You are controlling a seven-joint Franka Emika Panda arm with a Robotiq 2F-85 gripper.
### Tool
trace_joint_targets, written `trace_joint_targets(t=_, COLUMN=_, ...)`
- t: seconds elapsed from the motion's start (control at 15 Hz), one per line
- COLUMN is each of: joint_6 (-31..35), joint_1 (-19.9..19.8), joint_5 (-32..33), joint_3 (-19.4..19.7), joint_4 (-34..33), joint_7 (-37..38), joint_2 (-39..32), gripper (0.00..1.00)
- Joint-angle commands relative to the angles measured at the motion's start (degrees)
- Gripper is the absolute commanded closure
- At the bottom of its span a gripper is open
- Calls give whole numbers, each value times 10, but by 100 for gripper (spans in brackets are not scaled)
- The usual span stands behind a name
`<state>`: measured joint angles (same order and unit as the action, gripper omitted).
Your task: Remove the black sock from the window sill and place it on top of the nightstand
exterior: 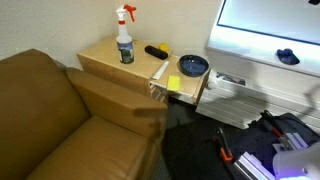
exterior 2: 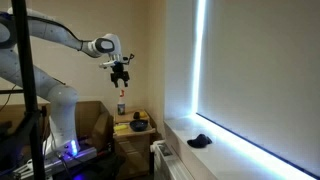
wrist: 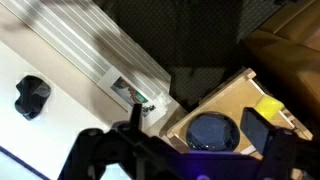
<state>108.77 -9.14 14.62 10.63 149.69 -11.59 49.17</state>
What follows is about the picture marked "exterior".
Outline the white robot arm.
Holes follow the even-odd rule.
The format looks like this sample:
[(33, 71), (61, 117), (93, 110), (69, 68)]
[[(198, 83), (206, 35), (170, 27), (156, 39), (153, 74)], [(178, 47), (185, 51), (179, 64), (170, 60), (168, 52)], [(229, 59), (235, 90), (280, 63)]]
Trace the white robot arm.
[(273, 157), (276, 180), (320, 180), (320, 142)]

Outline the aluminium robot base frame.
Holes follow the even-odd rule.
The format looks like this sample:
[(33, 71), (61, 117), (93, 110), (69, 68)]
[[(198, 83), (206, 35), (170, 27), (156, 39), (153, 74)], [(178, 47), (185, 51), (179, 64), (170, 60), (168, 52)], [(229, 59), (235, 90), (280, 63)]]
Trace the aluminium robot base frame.
[(279, 152), (308, 148), (298, 133), (285, 133), (284, 137), (291, 145), (291, 150), (286, 150), (278, 138), (271, 134), (245, 137), (237, 141), (231, 147), (233, 168), (246, 180), (276, 180), (273, 157)]

